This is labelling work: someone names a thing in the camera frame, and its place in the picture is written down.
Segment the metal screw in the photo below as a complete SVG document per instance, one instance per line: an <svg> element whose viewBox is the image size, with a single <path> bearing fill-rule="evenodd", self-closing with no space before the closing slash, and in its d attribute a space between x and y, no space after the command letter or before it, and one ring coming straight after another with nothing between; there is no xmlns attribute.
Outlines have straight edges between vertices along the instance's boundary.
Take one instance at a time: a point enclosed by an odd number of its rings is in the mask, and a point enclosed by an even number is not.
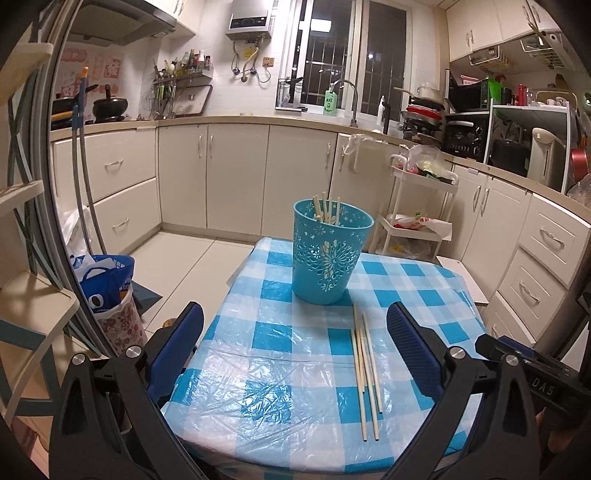
<svg viewBox="0 0 591 480"><path fill-rule="evenodd" d="M453 346L449 352L453 358L457 358L459 360L466 356L466 351L458 346Z"/></svg>
<svg viewBox="0 0 591 480"><path fill-rule="evenodd" d="M129 358L135 358L139 356L142 352L142 348L140 346L134 345L130 346L126 351L125 355Z"/></svg>
<svg viewBox="0 0 591 480"><path fill-rule="evenodd" d="M74 365L80 365L84 363L84 360L86 360L86 355L83 353L77 353L72 357L72 363Z"/></svg>
<svg viewBox="0 0 591 480"><path fill-rule="evenodd" d="M519 359L515 355L507 355L505 357L505 362L507 362L512 367L519 365Z"/></svg>

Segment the water heater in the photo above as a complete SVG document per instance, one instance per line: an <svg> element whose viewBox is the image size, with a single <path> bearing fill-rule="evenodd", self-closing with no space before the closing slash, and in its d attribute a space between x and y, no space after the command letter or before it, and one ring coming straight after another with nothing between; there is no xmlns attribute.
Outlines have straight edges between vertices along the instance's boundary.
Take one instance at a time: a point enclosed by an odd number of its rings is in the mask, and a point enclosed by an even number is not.
<svg viewBox="0 0 591 480"><path fill-rule="evenodd" d="M233 0L226 35L230 40L271 38L273 0Z"/></svg>

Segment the table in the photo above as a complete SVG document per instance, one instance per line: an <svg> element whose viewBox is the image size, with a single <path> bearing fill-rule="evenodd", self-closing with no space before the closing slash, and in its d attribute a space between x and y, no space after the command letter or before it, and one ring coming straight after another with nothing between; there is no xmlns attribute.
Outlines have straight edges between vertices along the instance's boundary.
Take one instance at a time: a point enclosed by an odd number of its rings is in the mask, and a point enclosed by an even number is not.
<svg viewBox="0 0 591 480"><path fill-rule="evenodd" d="M165 418L192 455L239 480L380 478L433 406L386 330L387 308L402 301L419 324L476 357L485 328L460 276L370 254L361 254L337 304L305 303L291 291L292 248L258 242L177 380ZM379 441L367 397L369 440L361 436L353 301L367 316L382 387ZM473 395L446 453L462 448L478 404Z"/></svg>

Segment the blue gripper pad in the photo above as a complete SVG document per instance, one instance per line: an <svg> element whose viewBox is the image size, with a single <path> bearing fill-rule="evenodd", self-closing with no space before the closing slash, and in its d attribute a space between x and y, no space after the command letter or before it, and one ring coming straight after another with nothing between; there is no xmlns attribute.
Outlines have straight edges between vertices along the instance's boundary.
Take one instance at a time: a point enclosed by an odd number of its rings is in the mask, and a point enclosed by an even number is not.
<svg viewBox="0 0 591 480"><path fill-rule="evenodd" d="M439 400L447 379L445 343L434 330L421 327L399 301L388 308L386 326L420 392Z"/></svg>
<svg viewBox="0 0 591 480"><path fill-rule="evenodd" d="M147 392L153 402L169 395L177 377L180 375L187 358L199 340L203 331L203 309L195 302L189 303L172 327L159 329L150 342L158 341L159 333L174 329L166 343L156 354L150 366L150 379Z"/></svg>

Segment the drawer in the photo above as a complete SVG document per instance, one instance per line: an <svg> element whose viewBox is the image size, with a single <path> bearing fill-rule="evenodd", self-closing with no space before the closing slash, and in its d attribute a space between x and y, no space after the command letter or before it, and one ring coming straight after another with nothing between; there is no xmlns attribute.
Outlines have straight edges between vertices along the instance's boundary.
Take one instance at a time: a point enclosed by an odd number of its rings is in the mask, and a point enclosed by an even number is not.
<svg viewBox="0 0 591 480"><path fill-rule="evenodd" d="M569 288L583 259L591 225L534 194L519 244Z"/></svg>
<svg viewBox="0 0 591 480"><path fill-rule="evenodd" d="M535 344L530 331L498 292L493 295L488 307L484 309L482 320L486 331L495 338L506 335L525 346Z"/></svg>
<svg viewBox="0 0 591 480"><path fill-rule="evenodd" d="M86 137L86 163L93 200L125 190L156 176L156 133L154 129L124 130ZM54 144L53 170L56 193L66 210L76 208L72 172L72 141ZM80 147L78 170L83 202L87 204Z"/></svg>
<svg viewBox="0 0 591 480"><path fill-rule="evenodd" d="M121 253L161 223L156 179L107 197L95 209L107 252Z"/></svg>
<svg viewBox="0 0 591 480"><path fill-rule="evenodd" d="M499 292L536 340L566 295L560 282L521 248L517 249Z"/></svg>

